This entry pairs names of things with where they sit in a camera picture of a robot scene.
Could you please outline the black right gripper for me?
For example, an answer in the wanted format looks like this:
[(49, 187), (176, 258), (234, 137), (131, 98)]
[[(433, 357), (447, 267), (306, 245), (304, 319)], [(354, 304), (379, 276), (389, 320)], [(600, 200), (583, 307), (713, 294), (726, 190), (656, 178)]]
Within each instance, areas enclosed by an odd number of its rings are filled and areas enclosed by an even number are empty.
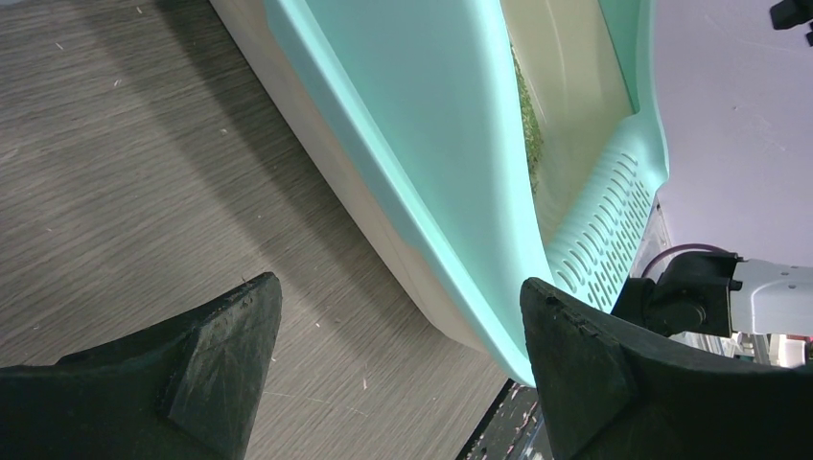
[(812, 45), (812, 0), (781, 0), (770, 8), (769, 13), (776, 31), (807, 24), (810, 31), (805, 34), (805, 39), (809, 46)]

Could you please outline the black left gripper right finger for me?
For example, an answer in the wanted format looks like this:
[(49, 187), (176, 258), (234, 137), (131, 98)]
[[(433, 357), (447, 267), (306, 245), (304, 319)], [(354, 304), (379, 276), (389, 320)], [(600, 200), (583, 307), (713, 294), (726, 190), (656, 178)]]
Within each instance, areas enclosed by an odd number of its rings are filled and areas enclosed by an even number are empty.
[(557, 459), (808, 459), (812, 371), (698, 350), (523, 282), (525, 341)]

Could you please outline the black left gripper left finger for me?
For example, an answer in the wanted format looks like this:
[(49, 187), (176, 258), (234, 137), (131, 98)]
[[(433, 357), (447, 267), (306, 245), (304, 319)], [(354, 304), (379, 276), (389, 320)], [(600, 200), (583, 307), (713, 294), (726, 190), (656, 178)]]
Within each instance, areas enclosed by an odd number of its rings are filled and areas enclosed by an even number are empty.
[(281, 322), (262, 273), (46, 366), (1, 371), (5, 459), (241, 459)]

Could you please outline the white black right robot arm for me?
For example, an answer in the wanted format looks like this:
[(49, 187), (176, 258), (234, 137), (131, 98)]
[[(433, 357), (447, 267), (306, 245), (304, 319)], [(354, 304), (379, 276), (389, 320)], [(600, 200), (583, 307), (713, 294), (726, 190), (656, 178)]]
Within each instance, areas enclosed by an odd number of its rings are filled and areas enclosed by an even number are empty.
[(812, 5), (660, 1), (670, 245), (615, 316), (662, 335), (812, 333)]

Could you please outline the green cat litter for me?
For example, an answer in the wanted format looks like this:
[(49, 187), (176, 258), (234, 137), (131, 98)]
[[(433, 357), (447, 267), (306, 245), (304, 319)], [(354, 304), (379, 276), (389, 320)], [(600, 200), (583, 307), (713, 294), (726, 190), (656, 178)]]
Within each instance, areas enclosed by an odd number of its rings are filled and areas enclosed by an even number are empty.
[(539, 185), (538, 170), (541, 163), (542, 146), (544, 142), (540, 124), (534, 109), (531, 93), (528, 90), (525, 82), (525, 78), (523, 76), (514, 47), (511, 47), (511, 54), (520, 98), (527, 171), (529, 175), (531, 192), (535, 194)]

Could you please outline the teal litter box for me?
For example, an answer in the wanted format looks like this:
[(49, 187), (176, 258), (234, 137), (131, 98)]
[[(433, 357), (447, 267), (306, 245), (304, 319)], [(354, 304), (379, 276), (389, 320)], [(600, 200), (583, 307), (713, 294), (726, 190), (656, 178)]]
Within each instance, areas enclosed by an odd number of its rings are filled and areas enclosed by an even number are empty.
[[(217, 1), (297, 139), (448, 338), (533, 385), (537, 277), (609, 311), (667, 148), (652, 1)], [(514, 47), (540, 124), (531, 192)]]

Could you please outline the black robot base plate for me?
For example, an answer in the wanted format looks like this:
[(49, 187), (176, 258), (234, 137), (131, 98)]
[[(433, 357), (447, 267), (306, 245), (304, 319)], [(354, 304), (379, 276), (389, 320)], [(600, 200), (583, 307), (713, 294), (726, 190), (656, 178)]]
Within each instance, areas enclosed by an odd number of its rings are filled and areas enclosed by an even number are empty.
[(536, 389), (509, 379), (456, 458), (552, 459)]

